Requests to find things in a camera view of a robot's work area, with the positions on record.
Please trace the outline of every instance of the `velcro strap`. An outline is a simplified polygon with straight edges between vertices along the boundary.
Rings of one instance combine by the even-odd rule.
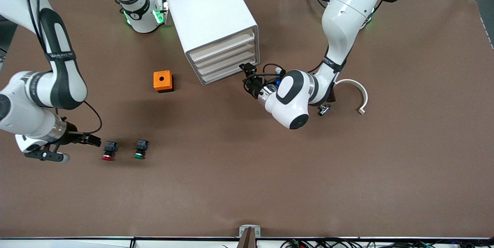
[[[327,64],[330,68],[332,68],[335,71],[335,73],[337,73],[337,72],[341,72],[341,70],[345,66],[346,59],[345,59],[345,61],[343,62],[342,65],[339,65],[339,64],[335,63],[334,61],[332,61],[330,58],[324,56],[322,62],[325,63],[325,64]]]
[[[67,60],[75,60],[76,59],[76,54],[74,51],[68,51],[68,52],[59,52],[59,53],[45,53],[44,56],[46,57],[47,60],[52,60],[52,61],[67,61]]]

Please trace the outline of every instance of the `brown table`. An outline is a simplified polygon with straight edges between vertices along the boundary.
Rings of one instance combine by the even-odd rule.
[[[245,0],[261,60],[288,70],[321,61],[315,0]],[[494,53],[469,0],[384,3],[358,35],[324,117],[310,108],[287,130],[242,89],[243,74],[201,86],[173,26],[138,34],[113,0],[51,0],[63,17],[97,135],[70,144],[67,164],[25,158],[0,132],[0,236],[229,236],[245,223],[265,236],[492,236]],[[16,32],[1,86],[48,70],[35,36]],[[176,91],[156,93],[171,70]],[[62,111],[80,130],[85,106]],[[147,159],[132,158],[147,139]]]

